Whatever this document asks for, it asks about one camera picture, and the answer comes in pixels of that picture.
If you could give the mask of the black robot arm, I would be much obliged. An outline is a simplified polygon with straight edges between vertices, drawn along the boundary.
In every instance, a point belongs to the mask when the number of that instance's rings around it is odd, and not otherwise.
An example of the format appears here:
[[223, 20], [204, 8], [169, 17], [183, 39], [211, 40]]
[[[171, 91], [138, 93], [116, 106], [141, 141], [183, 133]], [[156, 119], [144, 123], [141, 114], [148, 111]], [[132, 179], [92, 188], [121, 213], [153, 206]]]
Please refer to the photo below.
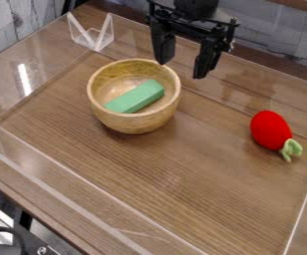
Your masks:
[[221, 53], [233, 49], [237, 19], [217, 9], [219, 0], [173, 0], [172, 7], [156, 0], [148, 2], [156, 61], [164, 65], [173, 59], [176, 36], [193, 39], [200, 44], [193, 77], [204, 79], [216, 68]]

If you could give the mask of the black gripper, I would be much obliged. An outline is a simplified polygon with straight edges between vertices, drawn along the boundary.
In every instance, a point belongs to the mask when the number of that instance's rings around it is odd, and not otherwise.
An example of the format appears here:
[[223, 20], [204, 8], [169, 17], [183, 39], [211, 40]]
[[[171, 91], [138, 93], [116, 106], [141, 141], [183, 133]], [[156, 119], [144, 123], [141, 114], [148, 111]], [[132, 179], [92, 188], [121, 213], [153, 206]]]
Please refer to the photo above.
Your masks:
[[175, 57], [176, 35], [201, 41], [193, 77], [205, 78], [216, 68], [221, 51], [233, 49], [235, 31], [240, 26], [237, 18], [220, 10], [219, 0], [172, 0], [172, 4], [163, 0], [148, 2], [156, 61], [164, 65]]

